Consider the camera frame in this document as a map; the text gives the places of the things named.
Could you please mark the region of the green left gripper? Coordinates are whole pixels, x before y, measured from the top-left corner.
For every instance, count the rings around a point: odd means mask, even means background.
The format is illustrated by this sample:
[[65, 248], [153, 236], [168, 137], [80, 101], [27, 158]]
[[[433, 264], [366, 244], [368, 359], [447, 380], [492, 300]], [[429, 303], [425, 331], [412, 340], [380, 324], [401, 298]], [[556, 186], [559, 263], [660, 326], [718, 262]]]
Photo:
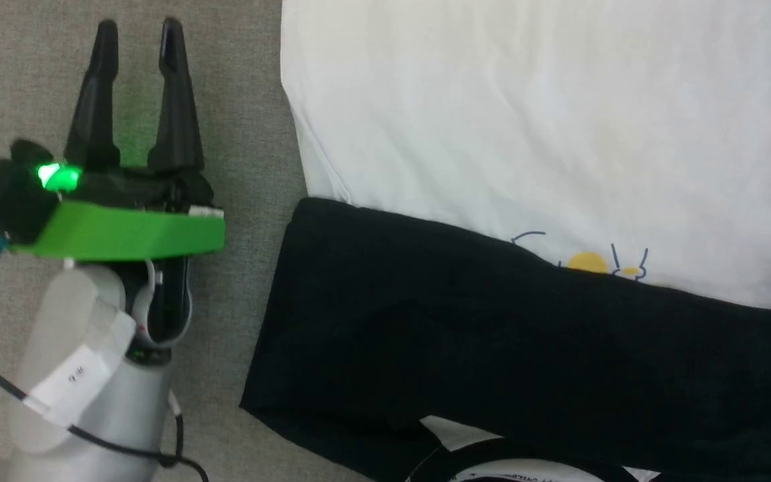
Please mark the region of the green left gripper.
[[56, 205], [39, 237], [13, 243], [13, 251], [117, 262], [198, 256], [226, 247], [224, 211], [214, 205], [211, 185], [199, 173], [205, 167], [201, 129], [183, 24], [174, 17], [163, 21], [159, 69], [163, 95], [147, 159], [155, 173], [99, 173], [120, 165], [113, 119], [118, 27], [113, 19], [99, 22], [64, 149], [72, 165], [35, 168]]

